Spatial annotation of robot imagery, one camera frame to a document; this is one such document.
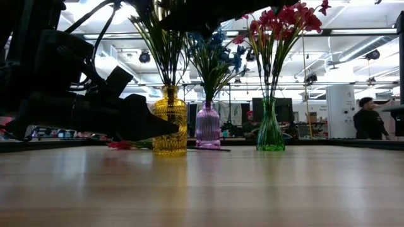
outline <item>yellow glass vase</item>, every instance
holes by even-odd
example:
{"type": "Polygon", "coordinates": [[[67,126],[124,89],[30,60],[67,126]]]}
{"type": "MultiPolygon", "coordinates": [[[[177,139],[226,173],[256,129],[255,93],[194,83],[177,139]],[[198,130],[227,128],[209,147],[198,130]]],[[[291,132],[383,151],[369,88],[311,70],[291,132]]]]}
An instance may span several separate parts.
{"type": "Polygon", "coordinates": [[[164,86],[164,97],[154,104],[154,115],[179,126],[179,131],[153,138],[153,152],[162,156],[184,156],[187,153],[187,107],[178,99],[177,86],[164,86]]]}

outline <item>vase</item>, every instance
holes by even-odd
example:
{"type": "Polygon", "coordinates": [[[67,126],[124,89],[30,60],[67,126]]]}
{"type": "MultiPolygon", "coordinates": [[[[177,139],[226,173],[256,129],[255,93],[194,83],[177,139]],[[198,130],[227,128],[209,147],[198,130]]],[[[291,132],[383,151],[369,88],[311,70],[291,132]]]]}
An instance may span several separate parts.
{"type": "Polygon", "coordinates": [[[154,104],[154,114],[179,126],[176,133],[153,138],[153,152],[161,156],[184,156],[187,153],[187,108],[178,99],[177,86],[164,86],[164,97],[154,104]]]}
{"type": "Polygon", "coordinates": [[[257,138],[258,151],[284,151],[285,141],[275,115],[275,98],[263,98],[264,115],[257,138]]]}
{"type": "Polygon", "coordinates": [[[204,102],[196,115],[196,146],[200,148],[220,148],[220,116],[213,102],[204,102]]]}

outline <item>wooden table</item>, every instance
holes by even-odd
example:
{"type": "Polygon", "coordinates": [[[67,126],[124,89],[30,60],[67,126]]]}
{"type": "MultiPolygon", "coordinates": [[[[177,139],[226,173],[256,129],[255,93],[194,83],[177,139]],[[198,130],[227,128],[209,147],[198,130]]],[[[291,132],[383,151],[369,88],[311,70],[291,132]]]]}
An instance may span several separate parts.
{"type": "Polygon", "coordinates": [[[0,226],[404,226],[404,153],[82,147],[0,154],[0,226]]]}

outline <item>green glass vase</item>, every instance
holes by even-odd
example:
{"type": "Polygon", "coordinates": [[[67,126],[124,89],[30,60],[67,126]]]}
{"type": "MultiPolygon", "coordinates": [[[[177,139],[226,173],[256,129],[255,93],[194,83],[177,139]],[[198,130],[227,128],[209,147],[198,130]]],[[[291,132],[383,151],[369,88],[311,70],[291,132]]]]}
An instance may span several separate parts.
{"type": "Polygon", "coordinates": [[[264,115],[259,127],[257,151],[284,151],[285,141],[275,115],[276,98],[263,98],[264,115]]]}

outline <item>man in black shirt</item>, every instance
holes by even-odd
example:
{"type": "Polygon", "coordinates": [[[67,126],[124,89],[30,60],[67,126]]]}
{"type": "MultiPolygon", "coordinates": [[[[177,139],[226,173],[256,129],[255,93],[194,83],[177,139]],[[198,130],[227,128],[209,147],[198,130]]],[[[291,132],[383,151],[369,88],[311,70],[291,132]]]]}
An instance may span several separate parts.
{"type": "Polygon", "coordinates": [[[242,125],[242,131],[246,139],[257,139],[259,122],[254,121],[253,111],[247,112],[247,122],[242,125]]]}
{"type": "Polygon", "coordinates": [[[359,107],[362,109],[357,112],[353,121],[355,123],[357,139],[382,139],[382,134],[390,140],[389,134],[384,128],[384,122],[379,113],[374,111],[374,102],[370,97],[362,98],[359,101],[359,107]]]}

